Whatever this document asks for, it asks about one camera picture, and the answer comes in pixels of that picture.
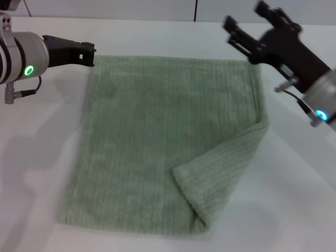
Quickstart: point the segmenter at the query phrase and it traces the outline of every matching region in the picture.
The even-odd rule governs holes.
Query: green towel
[[[69,225],[207,231],[267,130],[259,68],[233,60],[97,56]]]

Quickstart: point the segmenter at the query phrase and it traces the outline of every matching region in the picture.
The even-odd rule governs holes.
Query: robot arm
[[[289,94],[310,117],[312,126],[325,121],[336,131],[336,71],[302,44],[298,37],[301,26],[282,9],[270,9],[261,1],[255,12],[268,20],[273,28],[260,40],[255,40],[228,16],[224,22],[224,29],[230,33],[228,43],[246,55],[251,64],[269,64],[287,79],[276,92],[289,93],[286,89],[294,86],[303,93],[302,100]]]
[[[1,10],[14,11],[20,0],[0,0]],[[43,36],[12,33],[12,19],[0,12],[0,84],[6,83],[5,103],[35,94],[37,89],[15,92],[14,81],[38,77],[48,67],[78,64],[93,67],[94,44]]]

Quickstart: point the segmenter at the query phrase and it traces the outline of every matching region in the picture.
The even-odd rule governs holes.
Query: ribbed fabric texture
[[[267,129],[259,69],[242,61],[97,56],[63,223],[203,233]]]

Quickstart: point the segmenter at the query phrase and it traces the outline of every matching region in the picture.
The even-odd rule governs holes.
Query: white table
[[[14,31],[94,43],[97,55],[245,59],[219,23],[13,18]],[[259,37],[269,26],[241,24]],[[336,27],[303,26],[303,42],[336,66]],[[210,233],[195,238],[96,232],[57,224],[77,153],[89,68],[43,74],[35,96],[0,102],[0,251],[335,251],[336,133],[313,129],[284,81],[263,66],[270,129]],[[37,85],[36,78],[16,88]],[[0,98],[4,95],[0,87]]]

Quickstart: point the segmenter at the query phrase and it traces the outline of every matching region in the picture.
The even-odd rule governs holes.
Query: green led light
[[[34,71],[34,67],[28,66],[25,70],[25,75],[31,75],[33,71]]]

